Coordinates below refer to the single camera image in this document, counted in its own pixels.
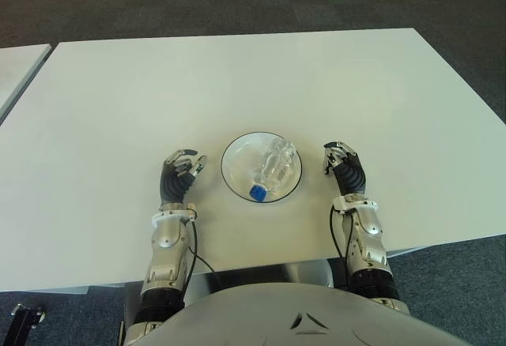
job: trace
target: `black joint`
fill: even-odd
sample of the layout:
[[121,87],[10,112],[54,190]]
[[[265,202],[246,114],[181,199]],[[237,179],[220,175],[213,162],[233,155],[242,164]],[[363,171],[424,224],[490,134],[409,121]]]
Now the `black joint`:
[[342,196],[365,192],[365,172],[358,155],[348,154],[341,164],[334,167]]
[[154,288],[146,291],[135,315],[139,322],[164,322],[184,308],[181,291],[174,288]]
[[160,196],[166,202],[183,202],[184,195],[190,189],[195,177],[189,172],[181,175],[166,174],[160,180]]
[[361,269],[349,278],[350,291],[368,299],[399,300],[394,278],[384,269]]

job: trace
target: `plastic bottle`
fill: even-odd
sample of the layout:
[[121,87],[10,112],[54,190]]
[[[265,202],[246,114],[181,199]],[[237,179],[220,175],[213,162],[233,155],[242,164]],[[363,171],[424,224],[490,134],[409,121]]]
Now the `plastic bottle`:
[[250,196],[256,201],[264,201],[268,192],[275,192],[282,187],[292,174],[295,154],[292,142],[283,138],[274,139],[253,172],[254,184]]

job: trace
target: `black wire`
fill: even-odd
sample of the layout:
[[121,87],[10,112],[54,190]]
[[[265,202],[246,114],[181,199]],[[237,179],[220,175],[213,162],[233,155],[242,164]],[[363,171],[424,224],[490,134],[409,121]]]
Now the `black wire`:
[[[190,252],[191,252],[193,255],[195,255],[195,252],[191,249],[191,246],[190,246],[190,247],[188,247],[188,249],[190,250]],[[201,257],[200,255],[195,255],[195,256],[197,257],[197,259],[198,259],[199,261],[201,261],[202,263],[204,263],[204,264],[207,266],[207,268],[211,270],[211,272],[212,272],[212,273],[216,273],[216,271],[214,271],[214,268],[213,268],[213,267],[211,267],[211,265],[210,265],[209,263],[207,263],[207,261],[206,261],[203,257]]]
[[341,249],[339,249],[338,241],[336,240],[335,234],[334,234],[334,225],[333,225],[333,221],[332,221],[334,219],[333,218],[334,212],[336,212],[336,210],[335,210],[335,207],[332,205],[332,208],[330,208],[330,213],[329,213],[330,234],[332,235],[332,241],[334,241],[334,246],[335,246],[336,250],[338,251],[339,260],[341,261],[341,263],[344,267],[344,270],[345,270],[346,288],[349,288],[348,265],[346,264],[346,259],[342,256]]
[[[191,249],[191,247],[189,247],[190,249],[190,252],[195,255],[195,252]],[[218,283],[218,285],[220,286],[220,289],[224,289],[223,287],[223,284],[221,283],[221,280],[220,280],[220,277],[218,276],[217,272],[214,270],[214,268],[206,261],[206,259],[204,259],[203,257],[201,257],[200,255],[196,255],[197,256],[197,259],[199,261],[201,261],[202,263],[204,263],[208,269],[210,269],[210,271],[213,273],[213,276],[214,276],[214,279],[216,280],[216,282]]]
[[348,243],[346,244],[346,254],[345,254],[345,262],[348,265],[348,253],[349,253],[349,244],[351,243],[351,235],[353,234],[353,218],[351,217],[349,222],[349,237]]
[[181,297],[184,298],[184,295],[187,293],[188,284],[190,284],[191,275],[193,275],[193,269],[195,268],[195,262],[197,261],[197,253],[198,253],[198,240],[197,240],[197,228],[195,227],[195,222],[191,221],[191,226],[193,227],[193,239],[194,239],[194,248],[195,252],[193,253],[193,260],[191,261],[190,272],[188,273],[187,281],[184,282],[183,289],[181,290]]

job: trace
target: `white bowl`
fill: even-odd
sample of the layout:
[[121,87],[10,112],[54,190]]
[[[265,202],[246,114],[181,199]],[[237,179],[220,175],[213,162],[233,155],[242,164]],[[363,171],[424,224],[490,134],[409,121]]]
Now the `white bowl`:
[[[253,179],[254,169],[262,162],[262,156],[273,139],[281,138],[272,133],[249,133],[238,137],[223,153],[221,158],[221,174],[227,186],[235,194],[242,198],[253,201],[250,189],[255,184]],[[302,163],[299,153],[293,161],[292,174],[286,184],[275,192],[267,192],[266,198],[261,202],[281,200],[295,190],[302,175]]]

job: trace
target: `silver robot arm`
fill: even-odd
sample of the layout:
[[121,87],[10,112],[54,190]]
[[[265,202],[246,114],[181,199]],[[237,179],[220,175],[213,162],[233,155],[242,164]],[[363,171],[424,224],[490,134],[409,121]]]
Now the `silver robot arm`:
[[399,300],[387,252],[381,243],[383,228],[377,216],[378,205],[365,195],[365,173],[357,153],[343,142],[330,142],[323,147],[323,173],[328,174],[330,169],[334,172],[341,193],[332,201],[332,212],[337,213],[337,235],[333,213],[330,229],[346,263],[350,291],[409,313],[407,305]]
[[152,218],[153,257],[141,290],[141,302],[134,324],[126,331],[125,346],[130,346],[184,308],[187,289],[186,253],[190,237],[186,224],[195,220],[193,205],[185,209],[183,199],[207,162],[201,156],[193,165],[188,158],[197,152],[181,149],[164,161],[160,177],[160,211]]

